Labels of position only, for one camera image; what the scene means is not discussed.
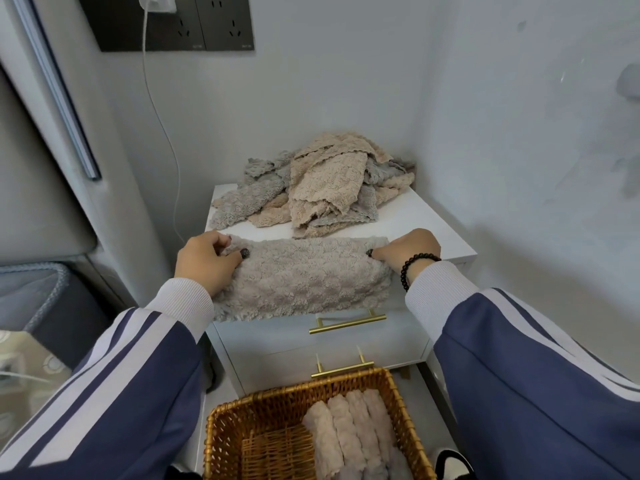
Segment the black beaded bracelet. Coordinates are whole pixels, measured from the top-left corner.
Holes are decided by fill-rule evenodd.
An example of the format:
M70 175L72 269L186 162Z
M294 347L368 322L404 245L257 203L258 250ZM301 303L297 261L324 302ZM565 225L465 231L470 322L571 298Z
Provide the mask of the black beaded bracelet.
M402 283L402 287L404 288L404 291L409 291L409 283L406 281L406 270L409 269L409 266L411 266L414 262L418 261L418 259L431 259L432 261L442 261L442 259L437 257L435 254L431 254L431 253L420 253L420 254L414 255L412 258L407 259L407 261L404 263L404 266L402 266L402 271L400 271L400 282Z

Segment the sleeve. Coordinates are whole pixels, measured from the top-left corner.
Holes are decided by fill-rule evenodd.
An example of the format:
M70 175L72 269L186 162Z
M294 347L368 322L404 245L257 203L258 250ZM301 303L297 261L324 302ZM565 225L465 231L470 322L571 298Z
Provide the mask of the sleeve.
M52 398L0 454L0 479L163 478L200 412L197 339L208 293L167 281L147 308L117 316Z
M640 386L450 263L428 266L406 302L435 341L478 478L640 478Z

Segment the wicker basket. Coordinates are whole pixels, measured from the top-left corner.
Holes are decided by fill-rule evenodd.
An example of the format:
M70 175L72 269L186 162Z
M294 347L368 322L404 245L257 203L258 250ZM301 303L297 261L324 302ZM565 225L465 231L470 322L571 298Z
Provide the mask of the wicker basket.
M221 404L207 420L204 480L315 480L313 442L302 418L318 401L367 388L380 391L414 480L435 480L393 377L380 368L256 392Z

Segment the cuff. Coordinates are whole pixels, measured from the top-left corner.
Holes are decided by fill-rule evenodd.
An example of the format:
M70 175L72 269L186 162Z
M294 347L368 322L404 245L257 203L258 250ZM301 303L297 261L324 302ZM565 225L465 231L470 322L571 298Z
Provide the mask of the cuff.
M436 342L453 309L480 291L448 261L438 261L421 272L404 298L407 308Z
M198 283L187 278L171 278L146 306L181 322L196 342L213 320L213 302L209 293Z

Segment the person's left hand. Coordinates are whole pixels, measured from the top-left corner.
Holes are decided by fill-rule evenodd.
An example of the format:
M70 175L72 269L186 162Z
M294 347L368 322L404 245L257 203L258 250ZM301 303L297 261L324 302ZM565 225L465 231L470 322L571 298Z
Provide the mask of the person's left hand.
M211 230L190 238L178 252L174 278L188 278L203 286L210 296L231 283L231 275L242 263L240 251L218 254L231 244L228 235Z

